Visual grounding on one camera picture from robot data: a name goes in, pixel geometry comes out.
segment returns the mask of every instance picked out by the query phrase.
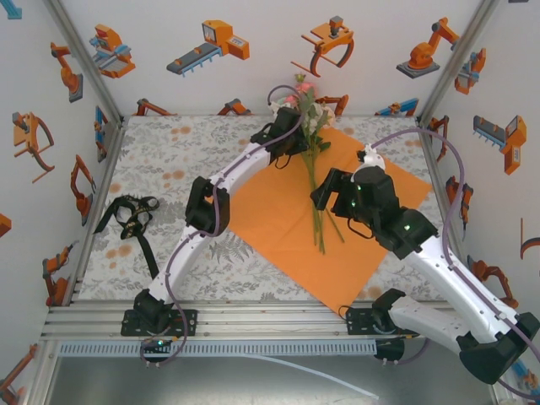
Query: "floral tablecloth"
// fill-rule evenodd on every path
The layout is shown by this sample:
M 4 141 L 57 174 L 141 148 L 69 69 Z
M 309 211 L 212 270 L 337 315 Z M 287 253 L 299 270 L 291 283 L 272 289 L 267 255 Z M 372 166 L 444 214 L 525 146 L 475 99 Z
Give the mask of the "floral tablecloth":
M 270 121 L 270 116 L 132 117 L 104 209 L 125 194 L 159 199 L 159 209 L 153 212 L 145 236 L 162 268 L 185 225 L 186 200 L 193 180 L 225 167 L 248 144 L 250 136 Z M 363 143 L 414 126 L 413 118 L 375 116 L 340 117 L 335 124 Z M 418 135 L 394 139 L 378 151 L 430 182 Z M 442 226 L 433 191 L 419 209 L 435 226 Z M 149 270 L 137 239 L 121 240 L 121 231 L 112 219 L 95 237 L 79 300 L 132 300 L 149 285 Z M 416 300 L 443 300 L 420 274 L 392 254 L 386 255 L 359 300 L 374 300 L 392 287 Z M 229 230 L 213 240 L 196 260 L 177 295 L 182 300 L 314 300 Z

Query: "green leaf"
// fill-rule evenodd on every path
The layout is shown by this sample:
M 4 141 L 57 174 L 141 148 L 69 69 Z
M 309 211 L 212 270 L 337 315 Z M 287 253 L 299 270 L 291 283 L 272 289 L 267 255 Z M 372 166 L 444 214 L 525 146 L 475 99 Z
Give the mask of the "green leaf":
M 320 144 L 319 144 L 319 150 L 320 150 L 321 152 L 323 152 L 323 151 L 327 150 L 328 148 L 330 148 L 330 145 L 331 145 L 331 144 L 332 144 L 331 142 L 323 142 L 323 143 L 320 143 Z
M 310 104 L 315 103 L 315 89 L 310 87 L 306 93 L 306 99 L 310 101 Z
M 317 116 L 317 111 L 315 110 L 314 104 L 310 106 L 310 109 L 308 110 L 307 115 L 309 118 L 315 118 Z
M 305 97 L 301 97 L 298 106 L 301 112 L 307 112 L 311 107 L 311 103 Z
M 328 111 L 324 111 L 322 113 L 322 116 L 321 116 L 321 119 L 319 120 L 319 122 L 317 123 L 317 126 L 315 127 L 315 131 L 313 131 L 314 134 L 317 134 L 319 133 L 319 131 L 321 130 L 322 126 L 325 125 L 328 121 Z

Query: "metal frame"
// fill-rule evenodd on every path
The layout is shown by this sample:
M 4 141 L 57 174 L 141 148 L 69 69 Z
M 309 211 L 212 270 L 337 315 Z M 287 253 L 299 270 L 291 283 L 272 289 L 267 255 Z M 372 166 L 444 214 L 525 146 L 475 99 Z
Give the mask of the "metal frame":
M 36 361 L 35 378 L 21 404 L 44 404 L 50 395 L 50 387 L 54 384 L 55 369 L 62 342 L 69 341 L 133 341 L 136 337 L 120 337 L 120 325 L 123 312 L 132 307 L 131 301 L 83 301 L 78 299 L 78 283 L 82 282 L 84 270 L 89 260 L 93 235 L 91 230 L 97 224 L 106 200 L 107 189 L 120 153 L 124 131 L 119 128 L 122 116 L 116 107 L 109 91 L 103 83 L 91 56 L 78 36 L 73 23 L 68 17 L 60 0 L 43 0 L 51 16 L 66 38 L 72 54 L 78 59 L 81 68 L 96 89 L 104 103 L 108 117 L 116 124 L 107 159 L 105 176 L 100 187 L 100 194 L 89 220 L 89 233 L 84 241 L 81 259 L 77 266 L 73 282 L 68 286 L 64 305 L 68 307 L 51 308 L 46 318 L 40 342 L 40 353 Z M 422 112 L 420 126 L 426 127 L 433 116 L 446 91 L 458 74 L 463 61 L 472 49 L 500 0 L 482 0 L 472 17 L 465 34 L 460 40 L 451 60 L 446 65 L 434 92 L 428 98 Z M 427 137 L 421 136 L 422 148 L 430 174 L 432 176 L 435 195 L 446 214 L 448 202 L 444 183 L 435 162 L 433 150 Z M 463 260 L 463 249 L 452 224 L 451 245 L 454 252 Z M 429 302 L 428 306 L 452 315 L 454 310 L 446 302 Z M 358 337 L 347 334 L 346 324 L 331 310 L 319 302 L 257 303 L 257 302 L 185 302 L 186 309 L 199 310 L 197 334 L 190 340 L 194 342 L 231 340 L 332 340 L 352 342 Z M 355 303 L 355 307 L 370 307 L 371 303 Z
M 446 302 L 427 302 L 428 307 L 455 315 Z M 358 339 L 349 336 L 347 325 L 318 301 L 278 302 L 197 302 L 182 303 L 198 310 L 197 332 L 190 340 L 279 340 L 279 339 Z M 370 308 L 370 302 L 354 304 Z M 141 340 L 122 337 L 124 311 L 131 301 L 78 301 L 69 307 L 53 307 L 43 326 L 41 340 Z
M 118 155 L 120 154 L 124 133 L 125 130 L 123 128 L 116 127 L 114 129 L 114 132 L 111 134 L 111 148 L 106 158 L 107 166 L 105 168 L 105 174 L 103 175 L 103 179 L 101 180 L 98 197 L 94 201 L 94 208 L 90 212 L 88 231 L 86 236 L 84 237 L 84 242 L 81 249 L 80 258 L 75 269 L 75 274 L 73 275 L 74 277 L 70 277 L 67 282 L 66 294 L 64 295 L 62 305 L 69 305 L 69 303 L 71 302 L 76 284 L 75 280 L 79 280 L 83 277 L 86 266 L 88 265 L 88 260 L 90 259 L 90 253 L 92 251 L 92 244 L 94 243 L 93 230 L 95 230 L 95 227 L 100 222 L 101 214 L 103 213 L 103 208 L 107 199 L 107 193 L 109 191 L 109 186 L 111 185 L 112 175 L 115 171 L 116 161 L 118 160 Z

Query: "white wall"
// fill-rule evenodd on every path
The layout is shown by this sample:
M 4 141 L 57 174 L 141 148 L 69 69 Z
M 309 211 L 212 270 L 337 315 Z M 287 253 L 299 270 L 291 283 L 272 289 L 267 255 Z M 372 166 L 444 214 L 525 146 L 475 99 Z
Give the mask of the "white wall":
M 70 190 L 70 173 L 79 154 L 96 184 L 106 160 L 96 159 L 94 119 L 99 104 L 89 80 L 84 78 L 84 97 L 72 104 L 60 78 L 60 64 L 52 57 L 50 42 L 66 45 L 43 2 L 18 0 L 21 20 L 8 20 L 0 9 L 2 95 L 0 99 L 0 213 L 12 220 L 12 229 L 0 238 L 0 377 L 3 378 L 35 343 L 46 317 L 47 292 L 41 276 L 44 258 L 52 258 L 64 246 L 79 239 L 70 261 L 61 270 L 67 277 L 76 267 L 86 228 Z M 81 68 L 66 57 L 72 70 Z M 30 154 L 14 153 L 12 113 L 32 111 L 51 131 L 55 145 L 42 154 L 55 169 L 32 184 L 41 168 Z M 38 131 L 40 146 L 46 145 Z M 90 192 L 81 175 L 81 192 Z
M 122 78 L 105 78 L 121 113 L 135 112 L 145 97 L 181 114 L 216 114 L 227 101 L 240 98 L 256 113 L 267 113 L 265 97 L 275 85 L 292 83 L 300 71 L 291 60 L 309 65 L 313 45 L 300 36 L 334 15 L 354 31 L 354 53 L 341 69 L 319 61 L 323 95 L 350 95 L 345 113 L 372 115 L 393 102 L 420 98 L 417 111 L 432 91 L 442 69 L 416 79 L 396 70 L 409 53 L 431 36 L 431 25 L 442 17 L 462 34 L 478 0 L 274 0 L 254 2 L 148 2 L 132 0 L 70 0 L 64 6 L 81 38 L 95 35 L 95 26 L 114 29 L 132 48 L 137 65 Z M 230 55 L 214 59 L 184 78 L 166 70 L 177 57 L 203 43 L 201 23 L 221 19 L 250 42 L 251 57 L 241 61 Z M 435 61 L 442 67 L 451 55 L 450 44 L 440 43 Z
M 448 138 L 465 163 L 466 182 L 474 189 L 469 210 L 466 249 L 475 260 L 499 266 L 510 280 L 520 302 L 519 312 L 540 318 L 540 248 L 526 251 L 520 259 L 520 218 L 525 221 L 525 239 L 540 236 L 540 4 L 501 2 L 474 51 L 487 49 L 487 62 L 480 81 L 469 95 L 447 93 L 435 116 L 450 117 Z M 473 117 L 506 127 L 515 115 L 527 126 L 527 141 L 521 147 L 521 167 L 504 173 L 504 155 L 478 135 L 473 135 Z M 435 144 L 438 153 L 440 144 Z M 457 177 L 450 153 L 439 163 L 444 179 Z M 500 292 L 498 283 L 489 283 Z M 536 361 L 527 364 L 540 371 Z

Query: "white cable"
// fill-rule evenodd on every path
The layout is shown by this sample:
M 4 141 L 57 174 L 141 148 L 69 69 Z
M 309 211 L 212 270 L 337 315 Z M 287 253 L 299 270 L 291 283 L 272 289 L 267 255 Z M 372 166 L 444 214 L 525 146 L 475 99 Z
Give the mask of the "white cable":
M 303 365 L 291 363 L 289 361 L 281 360 L 281 359 L 275 359 L 274 357 L 266 357 L 266 356 L 257 356 L 256 354 L 242 354 L 239 357 L 246 357 L 248 359 L 257 359 L 257 360 L 264 360 L 264 361 L 270 361 L 272 363 L 278 363 L 279 365 L 287 365 L 288 367 L 292 367 L 293 369 L 302 370 L 306 373 L 310 373 L 313 375 L 318 375 L 319 377 L 326 378 L 327 380 L 337 382 L 338 384 L 341 384 L 342 386 L 346 386 L 347 388 L 350 388 L 353 391 L 359 392 L 360 394 L 366 395 L 368 397 L 372 397 L 375 400 L 379 399 L 379 396 L 376 394 L 373 394 L 369 391 L 363 390 L 362 388 L 359 388 L 357 386 L 354 386 L 352 384 L 349 384 L 348 382 L 345 382 L 343 380 L 339 380 L 338 378 L 322 373 L 317 370 L 308 369 L 307 367 L 304 367 Z

